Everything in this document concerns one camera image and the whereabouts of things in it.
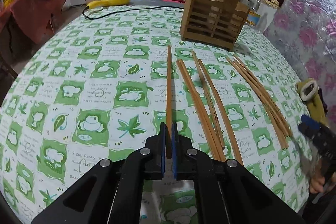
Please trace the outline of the person's right hand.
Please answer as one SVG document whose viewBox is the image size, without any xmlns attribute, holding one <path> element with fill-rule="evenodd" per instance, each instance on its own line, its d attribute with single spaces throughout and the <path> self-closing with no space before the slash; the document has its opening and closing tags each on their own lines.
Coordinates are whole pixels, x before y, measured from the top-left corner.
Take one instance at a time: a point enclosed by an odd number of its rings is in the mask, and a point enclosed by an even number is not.
<svg viewBox="0 0 336 224">
<path fill-rule="evenodd" d="M 323 159 L 320 159 L 317 163 L 314 175 L 310 179 L 309 183 L 309 193 L 318 194 L 318 193 L 327 193 L 330 192 L 335 187 L 335 173 L 330 178 L 330 185 L 328 188 L 324 189 L 323 185 L 325 184 L 325 178 L 322 175 L 322 168 L 325 166 Z"/>
</svg>

